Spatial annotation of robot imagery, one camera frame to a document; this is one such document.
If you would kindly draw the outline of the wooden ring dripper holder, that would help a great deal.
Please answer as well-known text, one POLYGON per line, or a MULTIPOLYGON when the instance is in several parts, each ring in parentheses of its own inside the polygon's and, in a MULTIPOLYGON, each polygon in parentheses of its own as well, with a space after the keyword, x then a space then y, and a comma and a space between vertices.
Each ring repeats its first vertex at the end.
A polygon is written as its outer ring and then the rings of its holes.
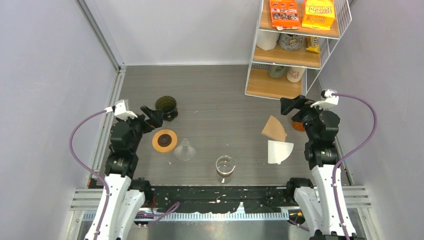
POLYGON ((171 129, 162 129, 152 138, 152 146, 159 153, 169 153, 177 146, 177 134, 171 129))

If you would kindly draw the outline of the clear glass dripper cone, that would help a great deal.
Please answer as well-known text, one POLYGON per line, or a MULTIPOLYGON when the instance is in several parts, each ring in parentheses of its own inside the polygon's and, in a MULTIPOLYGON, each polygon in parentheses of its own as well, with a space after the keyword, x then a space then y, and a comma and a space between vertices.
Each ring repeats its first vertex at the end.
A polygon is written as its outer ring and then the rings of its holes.
POLYGON ((173 151, 174 156, 181 161, 189 161, 196 155, 196 150, 192 147, 189 140, 184 138, 173 151))

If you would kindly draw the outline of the white paper coffee filter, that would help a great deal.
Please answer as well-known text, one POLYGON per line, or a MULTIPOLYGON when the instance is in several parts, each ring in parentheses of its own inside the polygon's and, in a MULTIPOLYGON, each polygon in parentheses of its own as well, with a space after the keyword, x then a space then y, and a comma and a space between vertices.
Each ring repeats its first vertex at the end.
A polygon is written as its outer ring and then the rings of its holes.
POLYGON ((292 153, 294 144, 291 142, 268 140, 267 163, 280 165, 292 153))

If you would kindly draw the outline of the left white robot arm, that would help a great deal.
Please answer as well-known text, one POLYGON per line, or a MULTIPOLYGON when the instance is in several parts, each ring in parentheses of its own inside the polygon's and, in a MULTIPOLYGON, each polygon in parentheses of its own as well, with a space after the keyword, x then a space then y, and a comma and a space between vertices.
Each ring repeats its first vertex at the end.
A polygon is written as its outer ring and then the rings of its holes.
POLYGON ((142 114, 136 114, 119 103, 102 110, 113 113, 117 123, 110 128, 110 153, 101 179, 103 191, 86 240, 123 240, 138 209, 153 202, 149 181, 134 180, 133 176, 139 143, 144 134, 162 127, 164 112, 147 106, 140 109, 142 114))

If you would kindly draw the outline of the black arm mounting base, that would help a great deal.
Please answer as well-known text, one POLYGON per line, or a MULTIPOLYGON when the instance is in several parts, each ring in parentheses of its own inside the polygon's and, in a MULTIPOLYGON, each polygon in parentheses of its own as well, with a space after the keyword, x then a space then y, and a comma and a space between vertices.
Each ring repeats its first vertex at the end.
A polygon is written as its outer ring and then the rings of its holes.
POLYGON ((248 214, 276 213, 282 207, 298 207, 285 186, 152 186, 143 208, 164 213, 179 202, 177 213, 234 213, 239 206, 248 214))

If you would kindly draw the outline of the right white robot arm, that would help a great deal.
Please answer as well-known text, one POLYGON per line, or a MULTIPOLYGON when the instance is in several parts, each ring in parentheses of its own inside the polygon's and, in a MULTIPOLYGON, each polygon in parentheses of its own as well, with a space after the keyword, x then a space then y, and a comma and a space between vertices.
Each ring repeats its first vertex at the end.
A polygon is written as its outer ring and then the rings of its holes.
POLYGON ((341 161, 335 145, 340 118, 329 110, 338 102, 332 91, 326 91, 319 101, 303 95, 280 99, 280 113, 287 115, 297 109, 292 121, 300 123, 308 137, 304 157, 313 180, 292 177, 285 198, 300 207, 312 240, 359 239, 341 188, 341 161))

